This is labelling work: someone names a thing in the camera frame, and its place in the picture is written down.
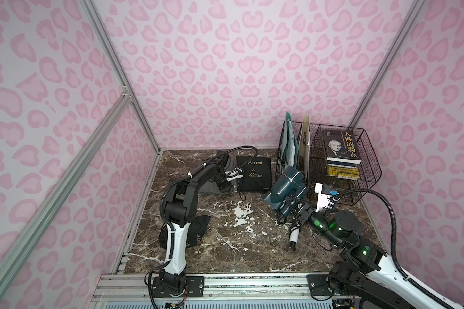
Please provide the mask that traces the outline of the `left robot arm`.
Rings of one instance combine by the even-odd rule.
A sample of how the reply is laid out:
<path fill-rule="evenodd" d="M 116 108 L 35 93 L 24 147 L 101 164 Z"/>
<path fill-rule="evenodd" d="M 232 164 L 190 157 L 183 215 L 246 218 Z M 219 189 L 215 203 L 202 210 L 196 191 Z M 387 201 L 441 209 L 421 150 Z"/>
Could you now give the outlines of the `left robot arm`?
<path fill-rule="evenodd" d="M 225 173 L 228 161 L 229 154 L 218 151 L 214 157 L 204 160 L 166 186 L 159 207 L 167 230 L 166 257 L 165 263 L 158 268 L 159 275 L 155 282 L 169 294 L 177 296 L 185 290 L 186 245 L 198 210 L 199 191 L 209 180 L 229 187 Z"/>

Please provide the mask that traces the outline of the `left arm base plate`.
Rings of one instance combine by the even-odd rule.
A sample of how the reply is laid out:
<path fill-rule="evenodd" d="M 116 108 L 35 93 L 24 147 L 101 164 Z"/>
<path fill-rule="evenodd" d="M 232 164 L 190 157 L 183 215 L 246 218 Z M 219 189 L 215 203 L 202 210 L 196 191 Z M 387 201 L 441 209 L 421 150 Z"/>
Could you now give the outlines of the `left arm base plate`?
<path fill-rule="evenodd" d="M 156 298 L 202 297 L 204 281 L 204 276 L 186 276 L 185 281 L 180 280 L 178 287 L 174 287 L 157 276 L 153 279 L 149 290 Z"/>

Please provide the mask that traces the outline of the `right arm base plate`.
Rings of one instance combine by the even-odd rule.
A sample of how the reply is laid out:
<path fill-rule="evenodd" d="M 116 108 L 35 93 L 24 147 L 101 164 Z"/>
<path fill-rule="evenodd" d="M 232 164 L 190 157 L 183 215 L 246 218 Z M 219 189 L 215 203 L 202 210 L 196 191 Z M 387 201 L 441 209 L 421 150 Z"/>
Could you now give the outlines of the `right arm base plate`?
<path fill-rule="evenodd" d="M 363 296 L 364 286 L 356 285 L 348 276 L 340 274 L 308 275 L 308 288 L 315 300 L 329 300 L 335 296 Z"/>

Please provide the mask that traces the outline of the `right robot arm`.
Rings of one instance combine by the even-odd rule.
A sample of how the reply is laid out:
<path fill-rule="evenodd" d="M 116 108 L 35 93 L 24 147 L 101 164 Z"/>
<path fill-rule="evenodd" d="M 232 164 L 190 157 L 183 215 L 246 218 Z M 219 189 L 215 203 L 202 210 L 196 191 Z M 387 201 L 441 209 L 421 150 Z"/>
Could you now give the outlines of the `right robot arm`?
<path fill-rule="evenodd" d="M 388 253 L 363 236 L 363 224 L 351 211 L 336 211 L 330 218 L 309 204 L 294 212 L 300 224 L 340 250 L 325 278 L 308 277 L 311 297 L 327 301 L 334 295 L 358 296 L 380 308 L 461 308 L 414 276 L 398 268 Z"/>

